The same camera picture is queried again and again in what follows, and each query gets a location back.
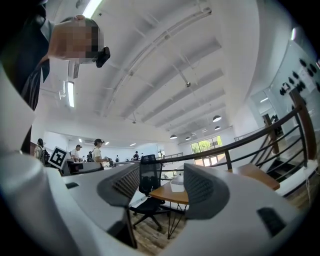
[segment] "chair base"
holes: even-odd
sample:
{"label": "chair base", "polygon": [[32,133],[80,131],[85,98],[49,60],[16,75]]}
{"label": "chair base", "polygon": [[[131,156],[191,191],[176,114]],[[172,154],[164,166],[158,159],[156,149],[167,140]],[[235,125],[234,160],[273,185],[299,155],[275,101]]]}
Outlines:
{"label": "chair base", "polygon": [[140,222],[143,222],[145,219],[147,218],[151,218],[153,220],[153,222],[158,226],[157,231],[162,231],[162,226],[160,225],[160,223],[157,221],[157,219],[155,218],[154,215],[159,215],[159,214],[169,214],[170,211],[168,210],[162,210],[162,211],[156,211],[150,214],[145,214],[144,216],[142,216],[136,223],[134,223],[132,225],[132,228],[135,230],[136,229],[136,225],[138,225]]}

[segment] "white ceiling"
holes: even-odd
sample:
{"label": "white ceiling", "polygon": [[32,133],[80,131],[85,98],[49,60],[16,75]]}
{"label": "white ceiling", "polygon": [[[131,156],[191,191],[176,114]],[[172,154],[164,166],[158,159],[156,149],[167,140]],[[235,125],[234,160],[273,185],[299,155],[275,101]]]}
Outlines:
{"label": "white ceiling", "polygon": [[[76,0],[53,0],[49,17],[57,22],[82,13],[88,1],[76,8]],[[42,94],[56,112],[136,121],[176,134],[208,128],[214,115],[229,126],[256,68],[256,3],[103,0],[93,19],[111,58],[102,68],[80,65],[72,110],[67,98],[47,91],[61,90],[67,79],[68,63],[53,60]]]}

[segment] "window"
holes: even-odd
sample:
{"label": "window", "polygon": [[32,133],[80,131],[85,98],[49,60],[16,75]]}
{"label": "window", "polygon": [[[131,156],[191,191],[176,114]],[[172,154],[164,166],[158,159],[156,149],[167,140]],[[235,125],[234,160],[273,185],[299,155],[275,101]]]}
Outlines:
{"label": "window", "polygon": [[213,150],[222,146],[223,144],[220,135],[191,144],[192,152],[194,154],[208,150]]}
{"label": "window", "polygon": [[[213,150],[219,147],[222,147],[222,140],[221,136],[218,135],[216,137],[212,137],[206,140],[202,140],[196,143],[191,144],[191,149],[192,152],[199,153],[199,152],[205,152],[208,150]],[[225,154],[219,154],[219,155],[211,155],[211,156],[205,156],[203,158],[198,158],[195,159],[195,164],[198,166],[213,166],[215,165],[218,161],[223,159]]]}
{"label": "window", "polygon": [[194,154],[200,152],[200,147],[199,147],[198,142],[192,143],[192,144],[191,144],[191,148],[192,148],[192,152],[193,152]]}

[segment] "person standing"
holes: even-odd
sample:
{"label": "person standing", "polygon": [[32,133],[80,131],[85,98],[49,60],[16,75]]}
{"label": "person standing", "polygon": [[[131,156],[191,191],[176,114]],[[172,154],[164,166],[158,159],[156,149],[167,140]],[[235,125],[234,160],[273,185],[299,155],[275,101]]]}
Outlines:
{"label": "person standing", "polygon": [[139,160],[139,155],[138,155],[138,151],[135,152],[134,156],[133,156],[133,159],[135,161],[138,161]]}
{"label": "person standing", "polygon": [[34,157],[39,159],[41,158],[41,154],[42,152],[44,152],[46,149],[44,147],[44,141],[42,138],[39,138],[38,139],[38,142],[37,142],[37,146],[35,147],[34,149]]}
{"label": "person standing", "polygon": [[78,144],[70,153],[71,159],[73,159],[75,162],[80,162],[78,151],[80,151],[81,148],[82,146]]}
{"label": "person standing", "polygon": [[[0,43],[0,62],[7,78],[33,111],[38,104],[40,83],[49,75],[51,58],[81,64],[96,62],[104,49],[104,37],[93,19],[76,15],[54,24],[46,17],[46,2],[28,0],[20,1],[18,8],[14,6],[17,24],[4,26],[9,33],[3,32],[6,36]],[[31,128],[21,151],[29,154],[30,144]]]}
{"label": "person standing", "polygon": [[97,138],[94,141],[94,149],[92,150],[92,159],[96,163],[100,163],[101,168],[100,170],[103,170],[104,167],[102,165],[103,162],[109,162],[109,158],[102,158],[101,157],[101,151],[100,148],[102,147],[103,141],[100,138]]}

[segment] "chair backrest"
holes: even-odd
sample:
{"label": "chair backrest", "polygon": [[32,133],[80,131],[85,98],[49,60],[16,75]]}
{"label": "chair backrest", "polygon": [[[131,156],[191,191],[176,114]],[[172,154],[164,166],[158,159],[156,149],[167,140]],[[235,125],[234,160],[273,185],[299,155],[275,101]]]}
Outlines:
{"label": "chair backrest", "polygon": [[139,191],[146,196],[161,186],[162,164],[156,162],[154,154],[144,155],[140,163],[140,185]]}

